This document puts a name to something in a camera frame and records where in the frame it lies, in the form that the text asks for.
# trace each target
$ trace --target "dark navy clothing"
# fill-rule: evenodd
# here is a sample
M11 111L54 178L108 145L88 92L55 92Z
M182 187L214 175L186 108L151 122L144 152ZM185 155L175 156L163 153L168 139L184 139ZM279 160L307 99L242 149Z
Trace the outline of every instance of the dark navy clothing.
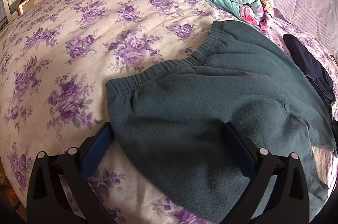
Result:
M332 113L332 105L335 102L333 82L321 63L313 57L307 48L292 34L283 36L285 45L289 49L293 61L304 73L308 81L325 104L328 113Z

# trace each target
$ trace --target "pink flower print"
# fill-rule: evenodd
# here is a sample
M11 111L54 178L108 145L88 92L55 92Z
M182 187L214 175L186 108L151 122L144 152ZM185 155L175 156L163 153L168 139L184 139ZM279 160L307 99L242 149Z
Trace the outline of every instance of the pink flower print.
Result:
M253 13L252 9L247 5L241 5L239 7L239 14L241 19L244 21L252 24L252 25L259 25L259 21L255 18L255 14Z

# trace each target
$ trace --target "blue pad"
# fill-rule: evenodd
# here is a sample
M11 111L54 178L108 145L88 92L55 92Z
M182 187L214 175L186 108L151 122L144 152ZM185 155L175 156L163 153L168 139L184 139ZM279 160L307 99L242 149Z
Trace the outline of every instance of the blue pad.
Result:
M81 175L84 180L93 176L106 151L114 140L114 132L109 122L98 132L88 152L81 161Z

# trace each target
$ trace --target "bed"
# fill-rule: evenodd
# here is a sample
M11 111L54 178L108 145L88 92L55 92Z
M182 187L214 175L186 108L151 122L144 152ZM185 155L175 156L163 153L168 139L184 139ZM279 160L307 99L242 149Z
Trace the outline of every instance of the bed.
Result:
M78 147L109 120L106 81L186 58L214 20L237 18L203 0L44 0L11 23L0 40L0 157L21 202L26 205L39 151L53 155ZM261 33L290 57L283 35L299 38L338 94L338 66L313 33L277 17ZM128 42L137 50L128 50ZM333 113L338 116L337 103ZM338 159L324 148L312 150L329 198ZM60 179L73 211L82 216ZM148 182L117 141L88 183L118 223L209 223Z

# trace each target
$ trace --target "floral bedspread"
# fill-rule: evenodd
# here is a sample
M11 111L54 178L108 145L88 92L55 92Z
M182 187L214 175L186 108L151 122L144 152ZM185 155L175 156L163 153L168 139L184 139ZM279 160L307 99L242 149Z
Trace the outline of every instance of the floral bedspread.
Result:
M214 20L236 18L203 0L45 0L14 20L0 40L0 156L21 202L26 205L39 151L55 155L78 147L109 120L106 81L187 57ZM324 65L338 94L338 67L315 38L280 19L264 32L289 54L285 33L296 35ZM333 184L337 160L313 149L319 177ZM88 183L118 223L208 223L150 184L117 141Z

